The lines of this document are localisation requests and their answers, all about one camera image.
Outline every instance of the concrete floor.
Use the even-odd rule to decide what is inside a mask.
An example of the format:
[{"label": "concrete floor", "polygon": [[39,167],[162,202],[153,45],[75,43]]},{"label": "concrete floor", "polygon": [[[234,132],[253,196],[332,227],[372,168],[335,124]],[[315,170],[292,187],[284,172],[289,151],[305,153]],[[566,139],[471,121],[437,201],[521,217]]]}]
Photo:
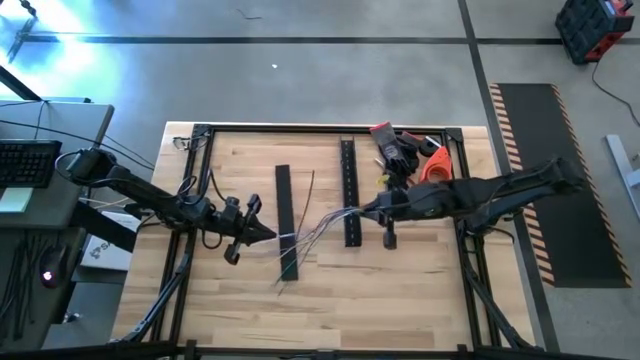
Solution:
[{"label": "concrete floor", "polygon": [[[563,1],[467,2],[478,38],[557,37],[553,21]],[[34,31],[41,34],[465,36],[458,3],[451,0],[32,3],[41,18]],[[245,20],[236,9],[262,19]],[[3,23],[5,50],[15,19]],[[634,37],[640,38],[640,26],[627,36]],[[625,290],[545,287],[562,351],[640,359],[640,222],[602,140],[619,134],[627,152],[637,153],[640,129],[625,107],[591,84],[592,67],[574,66],[560,46],[487,45],[480,55],[488,82],[559,86],[636,282]],[[638,45],[616,46],[598,70],[601,83],[637,109],[639,56]],[[11,70],[39,94],[113,104],[109,135],[147,159],[156,157],[166,121],[487,125],[467,45],[28,42]],[[149,140],[140,141],[140,133]]]}]

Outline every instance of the orange object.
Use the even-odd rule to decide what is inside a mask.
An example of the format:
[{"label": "orange object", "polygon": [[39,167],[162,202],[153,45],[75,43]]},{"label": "orange object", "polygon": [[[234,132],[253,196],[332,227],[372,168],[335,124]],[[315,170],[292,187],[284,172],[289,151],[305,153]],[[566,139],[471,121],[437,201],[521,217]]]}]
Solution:
[{"label": "orange object", "polygon": [[441,146],[435,154],[427,161],[420,174],[420,182],[438,182],[451,180],[453,174],[451,173],[451,157],[447,148]]}]

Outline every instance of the wooden table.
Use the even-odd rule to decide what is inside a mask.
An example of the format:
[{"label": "wooden table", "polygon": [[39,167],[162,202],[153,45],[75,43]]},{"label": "wooden table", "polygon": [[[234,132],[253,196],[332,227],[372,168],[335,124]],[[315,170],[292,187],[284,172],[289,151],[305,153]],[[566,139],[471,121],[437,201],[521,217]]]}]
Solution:
[{"label": "wooden table", "polygon": [[[169,192],[176,191],[186,159],[186,152],[177,150],[172,139],[190,136],[192,128],[193,123],[185,122],[166,126],[152,182]],[[462,130],[471,175],[495,176],[486,128]],[[259,218],[272,229],[278,224],[274,167],[291,165],[296,224],[315,170],[303,225],[310,229],[327,212],[342,208],[339,139],[335,134],[217,133],[211,165],[224,196],[240,198],[243,206],[251,193],[261,196]],[[370,136],[356,135],[355,142],[364,203],[382,190],[376,184],[381,169],[373,161],[379,155]],[[200,163],[197,158],[194,174]],[[221,205],[212,188],[207,195]],[[225,348],[449,351],[457,344],[472,348],[452,224],[451,219],[398,223],[394,251],[383,248],[383,229],[368,220],[362,221],[362,247],[345,248],[343,226],[338,224],[301,266],[300,280],[289,283],[281,295],[282,284],[273,286],[280,271],[279,261],[274,261],[277,241],[243,247],[237,266],[222,257],[227,240],[213,251],[198,242],[180,342],[195,339],[198,346]],[[156,299],[169,235],[169,230],[155,227],[138,236],[114,338],[128,333]],[[207,235],[208,243],[217,240],[216,234]],[[497,304],[522,337],[533,343],[511,240],[491,234],[485,252]],[[172,308],[170,302],[163,339],[168,338]],[[484,311],[479,315],[483,341],[488,341]]]}]

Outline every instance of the black floor mat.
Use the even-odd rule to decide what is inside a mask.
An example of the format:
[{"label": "black floor mat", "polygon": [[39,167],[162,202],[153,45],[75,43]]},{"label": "black floor mat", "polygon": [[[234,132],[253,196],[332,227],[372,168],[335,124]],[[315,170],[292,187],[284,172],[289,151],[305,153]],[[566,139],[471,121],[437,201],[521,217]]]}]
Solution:
[{"label": "black floor mat", "polygon": [[490,91],[513,170],[561,156],[576,164],[589,183],[570,199],[545,198],[524,209],[542,280],[555,287],[631,287],[629,270],[557,88],[493,84]]}]

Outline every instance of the keyboard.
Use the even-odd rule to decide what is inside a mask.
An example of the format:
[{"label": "keyboard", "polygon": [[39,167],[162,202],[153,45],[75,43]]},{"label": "keyboard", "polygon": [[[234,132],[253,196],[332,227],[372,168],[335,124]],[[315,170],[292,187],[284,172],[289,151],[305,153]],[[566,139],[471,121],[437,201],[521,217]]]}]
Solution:
[{"label": "keyboard", "polygon": [[49,186],[60,146],[54,140],[0,140],[0,188]]}]

